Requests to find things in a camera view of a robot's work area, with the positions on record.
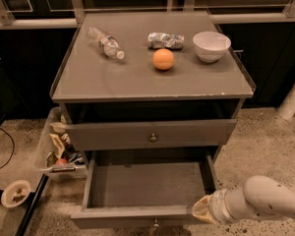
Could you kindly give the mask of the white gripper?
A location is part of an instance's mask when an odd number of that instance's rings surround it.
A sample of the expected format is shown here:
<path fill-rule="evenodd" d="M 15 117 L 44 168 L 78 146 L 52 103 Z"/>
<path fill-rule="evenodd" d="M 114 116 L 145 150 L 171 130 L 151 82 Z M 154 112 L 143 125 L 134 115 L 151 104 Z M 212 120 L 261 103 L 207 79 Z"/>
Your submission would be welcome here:
<path fill-rule="evenodd" d="M 205 195 L 193 205 L 192 216 L 210 224 L 227 223 L 229 212 L 225 204 L 225 194 L 225 190 L 218 190 L 212 195 Z"/>

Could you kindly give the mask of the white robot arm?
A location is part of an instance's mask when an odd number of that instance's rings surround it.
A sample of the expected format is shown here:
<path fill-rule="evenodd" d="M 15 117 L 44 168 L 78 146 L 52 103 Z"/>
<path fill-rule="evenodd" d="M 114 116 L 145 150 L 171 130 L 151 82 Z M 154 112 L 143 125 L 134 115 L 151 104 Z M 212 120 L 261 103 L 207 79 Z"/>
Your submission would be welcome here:
<path fill-rule="evenodd" d="M 295 220 L 295 193 L 265 176 L 253 176 L 242 187 L 217 190 L 192 207 L 192 216 L 212 224 L 241 220 Z"/>

